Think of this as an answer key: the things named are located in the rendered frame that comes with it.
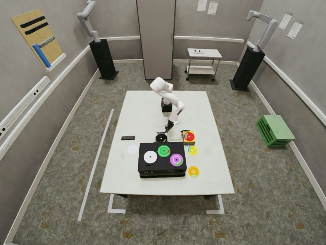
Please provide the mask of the white disc with centre hole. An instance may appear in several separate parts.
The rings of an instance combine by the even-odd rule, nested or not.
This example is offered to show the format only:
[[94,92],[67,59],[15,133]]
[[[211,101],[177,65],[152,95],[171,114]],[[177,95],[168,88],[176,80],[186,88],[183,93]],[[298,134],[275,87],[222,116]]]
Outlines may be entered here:
[[134,144],[130,145],[128,147],[128,153],[130,153],[130,154],[135,154],[137,151],[138,151],[138,147],[136,145],[134,145]]
[[[150,158],[151,156],[151,158]],[[144,155],[144,160],[147,162],[147,163],[153,163],[155,162],[157,159],[157,154],[153,151],[148,151],[145,153]]]

